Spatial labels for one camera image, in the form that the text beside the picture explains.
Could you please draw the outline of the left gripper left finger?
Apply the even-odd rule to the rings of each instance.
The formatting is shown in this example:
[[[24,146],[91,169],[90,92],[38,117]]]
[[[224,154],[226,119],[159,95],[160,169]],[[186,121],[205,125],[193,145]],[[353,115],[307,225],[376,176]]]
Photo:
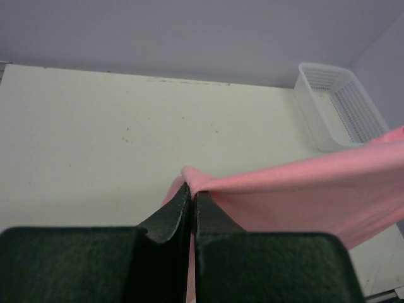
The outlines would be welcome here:
[[[2,302],[184,302],[191,193],[136,226],[13,227],[1,234]]]

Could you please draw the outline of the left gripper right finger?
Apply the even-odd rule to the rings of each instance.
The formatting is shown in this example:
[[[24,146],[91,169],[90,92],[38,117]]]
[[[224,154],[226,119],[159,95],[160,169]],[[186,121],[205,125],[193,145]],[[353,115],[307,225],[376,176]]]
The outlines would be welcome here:
[[[194,199],[197,302],[363,302],[341,241],[321,232],[248,232],[207,192]]]

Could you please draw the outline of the pink t shirt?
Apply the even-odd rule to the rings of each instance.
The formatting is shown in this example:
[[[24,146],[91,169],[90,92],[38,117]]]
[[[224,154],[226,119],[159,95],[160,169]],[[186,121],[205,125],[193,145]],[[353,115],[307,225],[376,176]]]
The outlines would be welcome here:
[[[166,194],[207,191],[250,232],[327,232],[353,249],[403,218],[403,129],[350,150],[228,177],[186,166]]]

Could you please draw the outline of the white plastic basket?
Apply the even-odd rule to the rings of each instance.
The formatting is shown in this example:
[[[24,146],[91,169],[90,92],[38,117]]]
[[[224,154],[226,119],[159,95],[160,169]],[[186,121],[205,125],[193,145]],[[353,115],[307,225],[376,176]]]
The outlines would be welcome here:
[[[301,63],[294,95],[322,152],[355,148],[389,131],[370,96],[348,69]]]

